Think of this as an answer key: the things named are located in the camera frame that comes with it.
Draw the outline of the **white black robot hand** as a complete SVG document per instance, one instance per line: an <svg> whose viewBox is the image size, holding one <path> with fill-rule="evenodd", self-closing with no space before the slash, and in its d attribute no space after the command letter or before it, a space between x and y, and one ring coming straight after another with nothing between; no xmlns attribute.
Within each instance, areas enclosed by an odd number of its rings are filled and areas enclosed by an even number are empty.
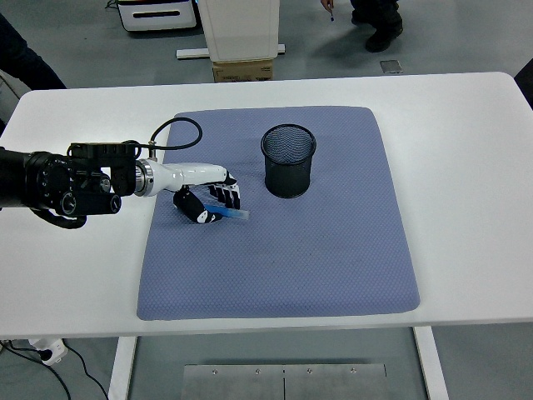
<svg viewBox="0 0 533 400"><path fill-rule="evenodd" d="M144 193L151 197L167 190L173 192L174 205L194 223L213 223L225 214L209 211L191 192L190 187L207 186L210 194L229 210L240 210L240 189L237 180L222 166L207 163L170 163L144 160L138 164L144 174Z"/></svg>

